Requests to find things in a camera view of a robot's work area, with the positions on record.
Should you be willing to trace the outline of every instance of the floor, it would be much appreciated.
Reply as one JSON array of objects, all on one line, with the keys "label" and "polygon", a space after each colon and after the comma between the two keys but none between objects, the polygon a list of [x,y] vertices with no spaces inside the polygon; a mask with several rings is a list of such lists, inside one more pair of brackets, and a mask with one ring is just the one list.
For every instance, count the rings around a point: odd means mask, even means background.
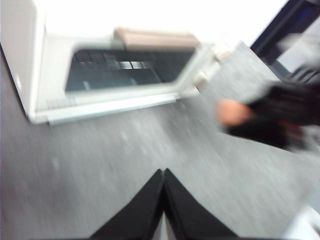
[{"label": "floor", "polygon": [[319,180],[318,155],[226,135],[221,98],[277,81],[241,44],[201,95],[55,126],[26,119],[1,58],[3,240],[90,236],[158,168],[240,236],[279,237]]}]

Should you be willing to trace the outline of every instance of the white object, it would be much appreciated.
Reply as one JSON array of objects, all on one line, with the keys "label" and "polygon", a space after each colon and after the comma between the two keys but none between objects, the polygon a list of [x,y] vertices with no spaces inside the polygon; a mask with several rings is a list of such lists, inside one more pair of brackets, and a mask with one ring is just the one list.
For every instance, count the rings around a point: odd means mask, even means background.
[{"label": "white object", "polygon": [[[162,12],[148,1],[1,0],[1,46],[24,111],[34,123],[58,123],[169,103],[195,96],[199,77],[219,69],[215,56],[231,52],[238,41],[205,27],[202,13],[183,14],[176,6]],[[124,50],[114,38],[116,27],[189,32],[200,45],[180,72],[167,83],[66,91],[75,52],[83,49]],[[122,69],[148,63],[118,62]]]}]

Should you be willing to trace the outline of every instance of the white printer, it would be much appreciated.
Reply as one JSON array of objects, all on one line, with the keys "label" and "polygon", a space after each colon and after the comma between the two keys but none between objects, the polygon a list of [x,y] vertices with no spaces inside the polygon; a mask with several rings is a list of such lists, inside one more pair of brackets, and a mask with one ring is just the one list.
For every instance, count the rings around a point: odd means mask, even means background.
[{"label": "white printer", "polygon": [[194,2],[1,0],[24,111],[59,123],[195,96],[238,42]]}]

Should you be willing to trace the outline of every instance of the gray carpet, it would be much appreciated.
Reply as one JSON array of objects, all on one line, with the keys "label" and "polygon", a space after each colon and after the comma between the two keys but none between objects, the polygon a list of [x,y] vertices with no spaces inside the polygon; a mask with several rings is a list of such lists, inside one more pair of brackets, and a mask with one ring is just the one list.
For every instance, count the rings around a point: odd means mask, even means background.
[{"label": "gray carpet", "polygon": [[240,236],[278,237],[319,180],[316,154],[219,131],[220,98],[277,80],[244,44],[197,97],[55,126],[28,122],[1,60],[3,240],[89,236],[158,168]]}]

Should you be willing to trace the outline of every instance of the white wall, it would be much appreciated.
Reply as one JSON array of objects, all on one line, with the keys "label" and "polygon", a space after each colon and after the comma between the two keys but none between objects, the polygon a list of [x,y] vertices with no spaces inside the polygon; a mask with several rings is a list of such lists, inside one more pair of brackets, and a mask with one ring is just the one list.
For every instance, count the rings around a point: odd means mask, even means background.
[{"label": "white wall", "polygon": [[306,62],[308,49],[303,49],[300,45],[306,36],[320,37],[320,17],[318,17],[302,34],[302,37],[291,48],[285,51],[278,61],[291,73]]},{"label": "white wall", "polygon": [[[73,11],[72,14],[75,15],[81,12],[79,9],[83,7],[90,15],[87,21],[95,16],[105,16],[123,25],[135,22],[146,26],[148,24],[172,27],[185,25],[204,33],[219,30],[233,36],[236,40],[243,41],[249,47],[287,3],[287,0],[122,0],[112,3],[105,0],[34,1],[39,4],[45,3],[47,10],[54,15],[59,13],[58,17],[53,18],[53,23],[61,21],[62,24],[58,27],[60,30],[65,27],[66,22],[71,21],[70,11]],[[101,2],[105,7],[94,9],[95,6],[102,6]],[[85,18],[82,15],[74,19],[80,21]],[[106,29],[109,22],[104,23],[103,29]],[[94,27],[95,25],[91,25],[90,30],[92,31]]]}]

